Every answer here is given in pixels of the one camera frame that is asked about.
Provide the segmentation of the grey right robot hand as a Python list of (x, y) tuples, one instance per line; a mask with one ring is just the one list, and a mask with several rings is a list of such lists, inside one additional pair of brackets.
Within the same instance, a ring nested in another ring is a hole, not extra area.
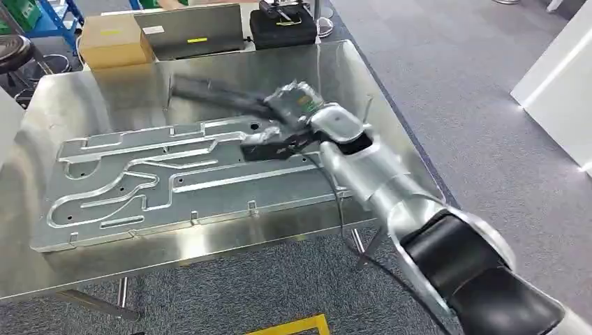
[(306, 128), (312, 115), (325, 104), (310, 84), (297, 81), (279, 87), (263, 101), (281, 123), (293, 129)]

